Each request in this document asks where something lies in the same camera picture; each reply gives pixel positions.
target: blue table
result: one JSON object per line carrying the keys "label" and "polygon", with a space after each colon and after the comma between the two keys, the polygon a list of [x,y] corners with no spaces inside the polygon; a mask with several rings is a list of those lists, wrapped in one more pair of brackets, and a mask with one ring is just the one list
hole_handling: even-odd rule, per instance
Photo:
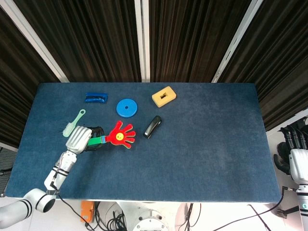
{"label": "blue table", "polygon": [[[151,95],[171,86],[177,98],[158,108]],[[108,102],[85,103],[86,92],[108,93]],[[132,98],[138,111],[121,118],[116,105]],[[137,132],[130,150],[105,144],[83,152],[61,187],[63,198],[278,202],[280,192],[253,84],[44,83],[40,84],[6,194],[23,197],[43,182],[63,151],[66,124],[109,133],[118,120]],[[163,122],[142,136],[155,115]]]}

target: yellow smiley face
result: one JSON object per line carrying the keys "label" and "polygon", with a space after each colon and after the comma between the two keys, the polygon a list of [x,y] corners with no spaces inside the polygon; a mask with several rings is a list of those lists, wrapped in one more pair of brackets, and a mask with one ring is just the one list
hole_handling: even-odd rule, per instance
{"label": "yellow smiley face", "polygon": [[121,140],[123,140],[124,135],[123,135],[123,133],[119,132],[119,133],[116,135],[115,138],[116,138],[118,141],[121,141]]}

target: blue stapler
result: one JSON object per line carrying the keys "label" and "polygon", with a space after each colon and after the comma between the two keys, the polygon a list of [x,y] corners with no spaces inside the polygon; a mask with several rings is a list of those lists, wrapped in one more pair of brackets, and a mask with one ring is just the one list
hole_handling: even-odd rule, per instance
{"label": "blue stapler", "polygon": [[108,94],[106,93],[92,93],[88,92],[86,94],[86,103],[105,103],[107,102]]}

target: yellow foam block with hole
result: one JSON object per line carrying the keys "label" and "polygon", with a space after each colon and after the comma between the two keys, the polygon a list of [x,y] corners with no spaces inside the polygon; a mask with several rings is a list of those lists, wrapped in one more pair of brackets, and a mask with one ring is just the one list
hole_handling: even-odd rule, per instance
{"label": "yellow foam block with hole", "polygon": [[169,103],[170,101],[174,100],[176,97],[177,95],[175,94],[173,89],[168,86],[152,95],[152,100],[155,102],[157,107],[162,107],[166,103]]}

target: blue disc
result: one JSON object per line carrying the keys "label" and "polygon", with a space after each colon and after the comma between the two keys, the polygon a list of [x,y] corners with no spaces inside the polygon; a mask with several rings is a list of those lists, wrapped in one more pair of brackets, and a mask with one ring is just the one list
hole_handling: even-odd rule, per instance
{"label": "blue disc", "polygon": [[124,118],[132,117],[136,114],[138,106],[132,99],[123,99],[116,106],[116,112]]}

